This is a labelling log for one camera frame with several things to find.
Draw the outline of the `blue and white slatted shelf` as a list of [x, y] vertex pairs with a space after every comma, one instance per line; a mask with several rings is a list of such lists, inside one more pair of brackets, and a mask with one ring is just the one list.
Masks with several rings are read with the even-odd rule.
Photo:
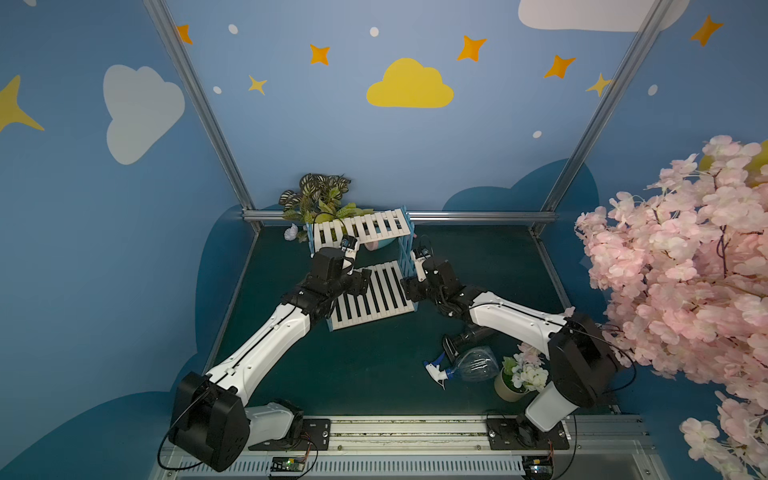
[[338, 298], [327, 320], [331, 331], [361, 326], [417, 310], [418, 304], [407, 297], [401, 284], [404, 278], [415, 274], [412, 256], [415, 231], [406, 208], [375, 211], [343, 220], [333, 219], [309, 225], [307, 229], [312, 253], [324, 247], [341, 247], [344, 234], [357, 240], [358, 251], [366, 249], [370, 244], [378, 246], [396, 242], [399, 245], [396, 261], [356, 265], [358, 270], [370, 272], [369, 287], [362, 295], [344, 294]]

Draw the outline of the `clear blue-white spray bottle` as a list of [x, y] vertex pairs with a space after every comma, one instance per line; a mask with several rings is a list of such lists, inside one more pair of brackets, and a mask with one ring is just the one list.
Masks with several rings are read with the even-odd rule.
[[492, 380], [501, 372], [495, 355], [487, 346], [462, 353], [451, 366], [443, 369], [441, 364], [445, 358], [446, 354], [442, 353], [436, 360], [423, 363], [430, 378], [442, 389], [449, 380], [477, 383]]

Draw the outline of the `teal pink spray bottle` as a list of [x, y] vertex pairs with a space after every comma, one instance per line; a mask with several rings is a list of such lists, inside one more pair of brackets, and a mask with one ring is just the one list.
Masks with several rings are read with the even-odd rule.
[[395, 238], [385, 238], [378, 240], [371, 240], [368, 242], [360, 242], [361, 246], [370, 252], [382, 249], [395, 241]]

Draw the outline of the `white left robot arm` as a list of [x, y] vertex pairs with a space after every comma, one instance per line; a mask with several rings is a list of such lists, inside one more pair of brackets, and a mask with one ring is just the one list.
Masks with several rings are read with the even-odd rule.
[[315, 322], [331, 315], [339, 297], [367, 292], [371, 273], [356, 270], [358, 249], [350, 236], [338, 247], [319, 249], [308, 274], [281, 297], [256, 333], [206, 373], [187, 374], [177, 386], [163, 439], [217, 472], [229, 468], [247, 447], [302, 443], [303, 412], [293, 404], [246, 407], [269, 371]]

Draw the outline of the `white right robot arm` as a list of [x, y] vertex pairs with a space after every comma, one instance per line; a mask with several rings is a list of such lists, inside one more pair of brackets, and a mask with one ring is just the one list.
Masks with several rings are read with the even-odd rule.
[[405, 296], [429, 301], [446, 317], [485, 333], [512, 337], [546, 359], [548, 379], [518, 418], [524, 433], [547, 433], [579, 408], [594, 406], [610, 390], [629, 355], [602, 337], [586, 315], [541, 312], [460, 282], [448, 260], [413, 252], [415, 274], [401, 281]]

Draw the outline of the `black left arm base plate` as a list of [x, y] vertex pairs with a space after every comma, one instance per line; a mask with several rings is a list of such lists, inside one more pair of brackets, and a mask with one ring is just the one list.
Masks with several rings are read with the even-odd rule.
[[311, 447], [314, 451], [327, 451], [332, 422], [328, 418], [303, 418], [289, 428], [285, 437], [267, 440], [247, 447], [249, 451], [299, 451]]

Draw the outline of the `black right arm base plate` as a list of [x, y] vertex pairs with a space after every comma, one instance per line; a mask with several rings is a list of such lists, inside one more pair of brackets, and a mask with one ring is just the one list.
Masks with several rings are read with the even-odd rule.
[[525, 417], [487, 417], [487, 435], [492, 450], [554, 450], [571, 448], [568, 432], [562, 422], [542, 432]]

